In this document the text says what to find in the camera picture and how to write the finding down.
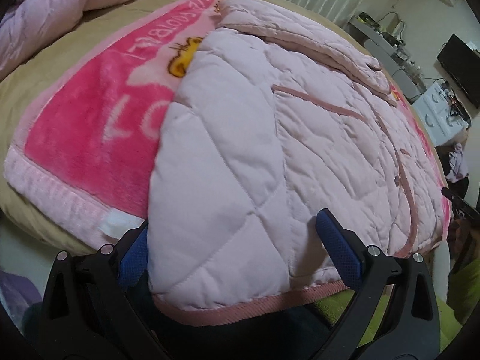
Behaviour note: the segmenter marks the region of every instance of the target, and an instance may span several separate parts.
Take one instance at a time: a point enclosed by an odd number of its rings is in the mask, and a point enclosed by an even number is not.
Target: television
[[[480,56],[453,34],[437,59],[468,100],[479,108]]]

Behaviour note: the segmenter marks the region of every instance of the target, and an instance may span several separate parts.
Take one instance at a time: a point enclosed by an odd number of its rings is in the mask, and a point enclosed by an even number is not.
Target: blue clamp pad
[[[328,209],[318,212],[315,229],[345,285],[358,291],[362,285],[362,262],[345,238],[348,230]]]
[[[143,229],[135,242],[120,261],[118,269],[118,285],[124,291],[135,286],[143,272],[147,269],[147,227]]]

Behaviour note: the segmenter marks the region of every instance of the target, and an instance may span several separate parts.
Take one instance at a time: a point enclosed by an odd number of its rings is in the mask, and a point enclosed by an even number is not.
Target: white cabinet
[[[460,116],[450,116],[450,103],[436,82],[412,105],[434,146],[447,143],[468,123]]]

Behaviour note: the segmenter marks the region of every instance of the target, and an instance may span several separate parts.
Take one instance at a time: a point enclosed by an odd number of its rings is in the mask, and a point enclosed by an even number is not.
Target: metal screw
[[[371,254],[372,256],[378,256],[380,255],[380,249],[378,249],[376,246],[369,246],[367,249],[368,253]]]
[[[423,261],[423,256],[420,254],[420,253],[415,253],[413,255],[413,259],[417,262],[417,263],[421,263]]]
[[[110,254],[111,252],[113,252],[113,245],[112,244],[103,245],[102,248],[100,249],[100,252],[105,255]]]
[[[66,251],[61,251],[59,254],[57,254],[57,260],[58,261],[63,261],[68,257],[68,253]]]

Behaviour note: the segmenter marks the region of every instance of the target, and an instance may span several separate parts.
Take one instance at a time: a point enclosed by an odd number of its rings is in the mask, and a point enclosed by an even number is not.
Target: folded blanket
[[[84,11],[126,1],[129,0],[19,0],[0,23],[0,80],[71,30]]]
[[[87,245],[146,218],[167,106],[220,0],[181,0],[102,42],[26,110],[6,180]]]

